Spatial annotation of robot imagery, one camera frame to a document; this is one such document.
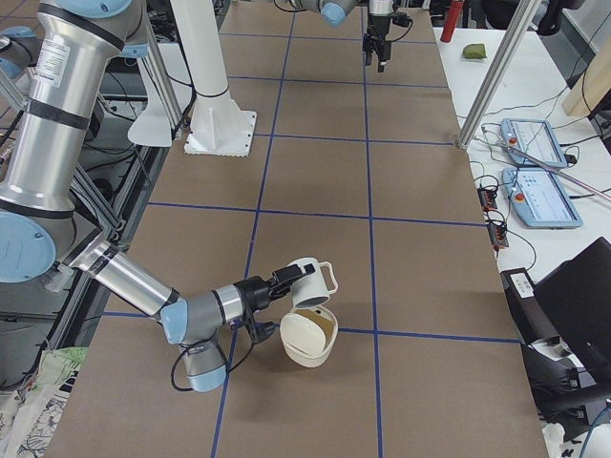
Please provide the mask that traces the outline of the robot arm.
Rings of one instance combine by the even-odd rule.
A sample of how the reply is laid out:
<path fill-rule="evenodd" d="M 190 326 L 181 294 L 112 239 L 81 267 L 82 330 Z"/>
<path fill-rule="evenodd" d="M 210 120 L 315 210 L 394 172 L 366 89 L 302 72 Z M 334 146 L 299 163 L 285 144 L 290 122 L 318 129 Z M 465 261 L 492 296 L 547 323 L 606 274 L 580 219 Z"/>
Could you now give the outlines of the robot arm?
<path fill-rule="evenodd" d="M 331 27 L 343 24 L 353 10 L 366 10 L 367 26 L 362 40 L 364 64 L 369 67 L 377 57 L 377 72 L 383 73 L 391 59 L 392 44 L 403 39 L 413 26 L 413 19 L 403 10 L 407 3 L 391 0 L 304 0 L 285 1 L 289 8 L 275 6 L 284 12 L 316 12 Z"/>
<path fill-rule="evenodd" d="M 106 238 L 106 202 L 79 164 L 108 62 L 150 27 L 141 1 L 43 1 L 45 30 L 20 131 L 1 183 L 1 280 L 35 279 L 56 264 L 80 270 L 162 327 L 179 348 L 188 389 L 221 386 L 229 364 L 219 343 L 228 323 L 253 344 L 272 323 L 256 313 L 314 277 L 312 262 L 289 264 L 269 279 L 251 277 L 184 298 Z"/>

